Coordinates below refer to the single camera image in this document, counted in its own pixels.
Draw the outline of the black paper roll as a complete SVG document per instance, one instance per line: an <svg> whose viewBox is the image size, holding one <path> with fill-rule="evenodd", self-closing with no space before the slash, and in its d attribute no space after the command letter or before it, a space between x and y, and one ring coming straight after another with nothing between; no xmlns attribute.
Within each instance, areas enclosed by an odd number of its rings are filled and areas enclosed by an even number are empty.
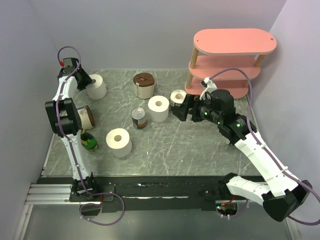
<svg viewBox="0 0 320 240"><path fill-rule="evenodd" d="M176 89L171 92L169 98L169 110L173 112L184 102L187 92L182 89Z"/></svg>

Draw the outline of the white paper towel roll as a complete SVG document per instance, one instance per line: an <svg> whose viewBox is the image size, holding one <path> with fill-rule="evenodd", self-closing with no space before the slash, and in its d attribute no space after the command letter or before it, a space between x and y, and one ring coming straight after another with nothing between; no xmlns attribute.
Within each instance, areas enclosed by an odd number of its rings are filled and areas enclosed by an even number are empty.
<svg viewBox="0 0 320 240"><path fill-rule="evenodd" d="M106 84L102 76L99 74L91 74L89 77L92 79L92 83L86 87L88 96L93 100L102 99L107 93Z"/></svg>
<svg viewBox="0 0 320 240"><path fill-rule="evenodd" d="M122 158L127 156L132 150L130 134L123 128L116 128L106 135L106 144L111 149L114 156Z"/></svg>
<svg viewBox="0 0 320 240"><path fill-rule="evenodd" d="M156 95L148 101L150 117L154 122L164 122L169 115L169 100L161 95Z"/></svg>

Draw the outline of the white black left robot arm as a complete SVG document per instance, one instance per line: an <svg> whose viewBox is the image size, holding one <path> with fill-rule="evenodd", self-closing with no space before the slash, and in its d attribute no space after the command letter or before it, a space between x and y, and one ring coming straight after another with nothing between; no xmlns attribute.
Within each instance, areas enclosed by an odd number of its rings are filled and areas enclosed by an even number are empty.
<svg viewBox="0 0 320 240"><path fill-rule="evenodd" d="M62 140L71 163L71 197L80 201L94 201L99 195L99 188L84 155L82 122L73 101L75 90L83 90L92 83L92 79L77 58L65 58L60 65L58 88L53 99L45 103L45 110L51 129Z"/></svg>

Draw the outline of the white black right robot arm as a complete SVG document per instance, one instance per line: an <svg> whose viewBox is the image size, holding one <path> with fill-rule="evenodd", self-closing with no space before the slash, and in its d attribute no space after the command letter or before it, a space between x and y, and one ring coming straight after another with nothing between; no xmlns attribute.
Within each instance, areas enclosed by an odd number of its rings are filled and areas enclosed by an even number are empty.
<svg viewBox="0 0 320 240"><path fill-rule="evenodd" d="M244 115L236 113L234 98L224 89L206 92L203 96L186 94L173 114L185 121L191 115L193 122L209 121L229 143L240 150L255 166L265 184L227 174L218 187L223 199L241 196L262 205L266 213L281 222L300 207L313 188L307 180L293 175L262 140L257 128Z"/></svg>

